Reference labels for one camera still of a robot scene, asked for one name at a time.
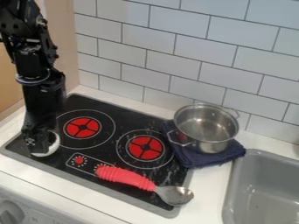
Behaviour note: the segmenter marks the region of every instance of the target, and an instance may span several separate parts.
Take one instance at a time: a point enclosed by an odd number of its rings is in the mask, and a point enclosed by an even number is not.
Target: toy stove
[[[191,174],[175,159],[162,119],[73,94],[58,116],[60,147],[50,157],[28,157],[21,136],[3,154],[123,200],[163,217],[178,215],[154,192],[98,179],[99,165],[117,166],[146,176],[157,186],[188,186]]]

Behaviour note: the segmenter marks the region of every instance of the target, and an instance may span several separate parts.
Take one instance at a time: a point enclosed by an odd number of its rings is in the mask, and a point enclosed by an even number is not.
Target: dish towel
[[[163,123],[164,134],[167,134],[168,132],[176,129],[177,128],[173,120],[169,120]],[[180,142],[177,138],[177,134],[171,135],[171,138],[175,141]],[[244,157],[244,155],[246,154],[246,149],[236,140],[231,140],[224,151],[215,154],[198,152],[192,145],[182,147],[171,142],[170,145],[174,150],[176,157],[181,162],[182,166],[189,169],[203,168],[212,165],[222,165],[236,158]]]

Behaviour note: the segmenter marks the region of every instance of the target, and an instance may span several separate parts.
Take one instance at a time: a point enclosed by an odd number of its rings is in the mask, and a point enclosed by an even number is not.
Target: gray sink basin
[[[299,224],[299,161],[248,150],[233,164],[222,218],[225,224]]]

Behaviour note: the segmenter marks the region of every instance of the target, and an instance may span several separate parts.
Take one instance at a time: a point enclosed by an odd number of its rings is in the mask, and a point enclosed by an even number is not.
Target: stainless steel pot
[[[233,110],[236,117],[226,112]],[[169,141],[183,147],[193,145],[204,153],[218,153],[226,149],[230,140],[239,132],[238,111],[206,103],[186,106],[174,115],[177,129],[167,133]]]

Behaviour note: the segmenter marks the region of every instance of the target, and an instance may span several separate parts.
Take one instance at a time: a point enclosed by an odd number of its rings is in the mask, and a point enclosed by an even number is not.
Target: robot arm
[[[23,87],[27,149],[30,155],[47,156],[59,140],[53,130],[66,98],[65,75],[53,66],[57,46],[34,0],[0,0],[0,34]]]

